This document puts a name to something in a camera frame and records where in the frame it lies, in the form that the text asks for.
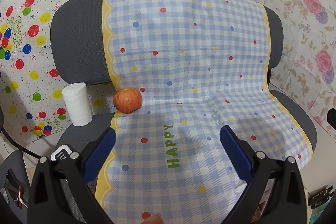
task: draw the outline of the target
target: blue dot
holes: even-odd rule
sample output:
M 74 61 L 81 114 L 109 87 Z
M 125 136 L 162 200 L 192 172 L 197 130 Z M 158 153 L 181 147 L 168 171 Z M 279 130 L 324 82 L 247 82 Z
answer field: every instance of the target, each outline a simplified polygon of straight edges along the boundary
M 6 60 L 9 60 L 10 57 L 11 57 L 11 52 L 10 52 L 10 51 L 6 51 L 6 52 L 5 52 L 5 59 L 6 59 Z
M 129 166 L 127 164 L 124 164 L 122 167 L 121 167 L 122 171 L 128 171 L 129 169 Z
M 10 38 L 11 37 L 11 34 L 12 34 L 12 31 L 11 29 L 7 29 L 4 34 L 3 34 L 3 37 L 7 37 L 7 38 Z
M 28 54 L 32 51 L 32 47 L 29 44 L 24 45 L 23 53 Z

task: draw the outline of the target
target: red apple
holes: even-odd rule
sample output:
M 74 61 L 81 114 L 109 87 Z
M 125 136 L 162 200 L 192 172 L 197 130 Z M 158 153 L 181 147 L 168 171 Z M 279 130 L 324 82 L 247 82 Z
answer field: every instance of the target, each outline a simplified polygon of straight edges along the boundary
M 134 88 L 119 90 L 113 95 L 113 104 L 120 112 L 131 113 L 141 108 L 142 96 Z

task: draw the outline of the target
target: blue checkered cloth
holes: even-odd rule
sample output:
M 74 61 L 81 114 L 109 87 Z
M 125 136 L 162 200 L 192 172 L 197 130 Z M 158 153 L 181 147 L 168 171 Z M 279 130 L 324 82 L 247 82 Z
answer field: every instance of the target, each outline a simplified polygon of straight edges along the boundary
M 121 79 L 114 84 L 144 90 L 142 107 L 116 118 L 113 189 L 104 200 L 115 223 L 140 223 L 145 212 L 161 213 L 165 224 L 221 223 L 246 187 L 219 139 L 226 124 L 270 158 L 292 155 L 300 168 L 309 162 L 302 129 L 265 84 L 270 44 L 262 6 L 108 2 L 109 71 Z

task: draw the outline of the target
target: black cable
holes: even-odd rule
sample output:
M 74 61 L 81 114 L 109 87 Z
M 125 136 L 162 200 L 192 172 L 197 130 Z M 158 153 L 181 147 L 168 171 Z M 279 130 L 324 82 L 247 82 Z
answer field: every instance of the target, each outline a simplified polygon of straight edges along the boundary
M 15 146 L 19 151 L 24 152 L 28 155 L 31 155 L 34 158 L 40 159 L 41 156 L 35 154 L 34 152 L 31 152 L 30 150 L 24 148 L 22 145 L 19 145 L 16 141 L 14 141 L 7 133 L 7 131 L 2 128 L 1 132 L 5 135 L 5 137 L 7 138 L 7 140 L 13 145 Z

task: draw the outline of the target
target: white paper roll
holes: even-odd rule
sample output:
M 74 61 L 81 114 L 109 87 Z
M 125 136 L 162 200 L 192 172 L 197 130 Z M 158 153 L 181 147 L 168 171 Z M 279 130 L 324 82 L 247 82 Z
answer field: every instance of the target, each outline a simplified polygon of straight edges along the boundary
M 72 124 L 81 127 L 92 121 L 93 113 L 85 83 L 74 83 L 62 90 Z

